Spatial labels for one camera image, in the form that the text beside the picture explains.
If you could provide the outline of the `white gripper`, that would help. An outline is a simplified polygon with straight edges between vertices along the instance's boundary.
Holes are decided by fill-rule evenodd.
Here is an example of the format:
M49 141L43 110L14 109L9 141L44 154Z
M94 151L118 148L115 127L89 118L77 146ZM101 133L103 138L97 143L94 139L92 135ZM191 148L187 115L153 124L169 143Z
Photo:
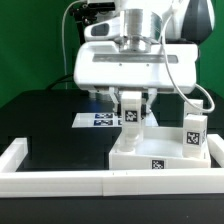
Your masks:
M123 52L119 29L108 22L85 29L76 57L74 81L82 90L107 91L120 113L119 91L147 92L146 114L160 93L190 93L196 87L195 44L153 44L148 52Z

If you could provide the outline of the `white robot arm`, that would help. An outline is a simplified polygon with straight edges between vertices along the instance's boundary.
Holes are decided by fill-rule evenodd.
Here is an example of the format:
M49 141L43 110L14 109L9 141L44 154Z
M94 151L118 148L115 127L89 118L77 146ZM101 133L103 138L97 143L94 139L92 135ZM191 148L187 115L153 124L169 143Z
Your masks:
M109 18L85 28L74 81L111 95L178 94L198 87L198 45L214 29L210 0L114 0Z

